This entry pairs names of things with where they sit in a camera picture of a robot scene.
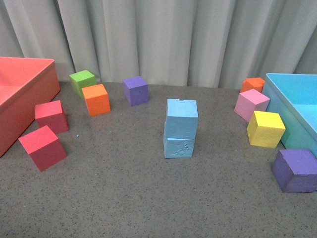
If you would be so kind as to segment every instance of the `curtain fold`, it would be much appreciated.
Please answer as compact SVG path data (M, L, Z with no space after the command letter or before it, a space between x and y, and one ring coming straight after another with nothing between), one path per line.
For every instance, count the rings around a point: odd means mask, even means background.
M59 80L241 87L317 73L317 1L0 0L0 56L51 58Z

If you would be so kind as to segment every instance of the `foam block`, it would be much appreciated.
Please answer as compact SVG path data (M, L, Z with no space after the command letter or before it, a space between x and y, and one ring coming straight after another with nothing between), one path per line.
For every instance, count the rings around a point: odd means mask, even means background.
M191 158L195 140L164 137L165 158Z
M69 77L75 93L78 94L81 98L84 97L82 88L97 84L96 77L88 70L73 73Z
M314 192L317 188L317 159L310 150L280 150L272 171L283 192Z
M262 78L246 78L242 83L240 93L251 90L251 89L255 89L261 93L263 90L264 84L265 84L265 81Z
M198 125L196 100L168 99L165 135L167 138L193 140Z
M254 111L247 127L251 145L275 148L285 126L278 113Z
M19 141L41 172L67 156L60 140L47 125L20 137Z
M82 91L91 117L111 111L108 92L103 84L86 87Z
M124 96L131 106L149 101L148 84L142 77L126 78L122 82Z
M255 89L240 93L234 112L244 120L250 121L253 111L265 111L270 98Z
M39 127L47 125L55 134L68 131L67 118L60 100L36 105L35 120Z
M0 57L0 157L59 91L53 59Z

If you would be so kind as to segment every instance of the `stacked blocks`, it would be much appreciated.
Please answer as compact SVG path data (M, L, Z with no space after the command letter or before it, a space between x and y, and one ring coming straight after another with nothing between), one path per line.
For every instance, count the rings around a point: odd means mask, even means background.
M262 78L246 78L242 83L240 93L243 93L251 89L255 89L261 93L263 90L264 84L265 84L265 81Z
M110 112L109 97L103 84L86 87L82 91L91 117Z
M317 159L310 150L280 150L272 171L283 192L314 192L317 188Z
M253 111L266 111L270 98L255 89L239 94L234 112L244 120L250 121Z
M41 172L67 156L60 140L47 125L20 137L19 141Z
M147 82L140 76L123 80L124 96L131 106L149 101L149 88Z
M88 70L71 74L70 81L75 93L77 93L81 98L84 97L82 88L97 84L96 77Z
M166 158L191 158L198 125L195 100L168 99L164 124Z
M254 111L247 127L251 145L275 148L285 126L278 113Z
M47 125L55 134L68 131L66 115L60 100L36 105L35 120L39 127Z

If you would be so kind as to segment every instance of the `pink block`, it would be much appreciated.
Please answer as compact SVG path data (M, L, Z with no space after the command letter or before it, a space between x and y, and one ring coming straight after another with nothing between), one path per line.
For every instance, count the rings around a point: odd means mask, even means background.
M36 105L35 120L39 127L47 125L56 134L68 131L66 115L60 100Z
M60 140L47 125L20 137L19 141L41 172L67 156Z
M253 111L266 111L269 101L270 98L251 89L239 94L234 112L249 122Z

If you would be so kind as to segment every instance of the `orange block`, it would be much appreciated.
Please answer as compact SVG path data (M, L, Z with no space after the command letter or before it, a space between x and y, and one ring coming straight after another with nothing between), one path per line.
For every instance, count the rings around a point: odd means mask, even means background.
M91 117L111 111L108 93L103 84L85 87L82 90Z
M0 157L59 91L54 60L0 57Z
M262 78L246 78L242 83L240 93L255 89L258 92L262 92L265 81Z

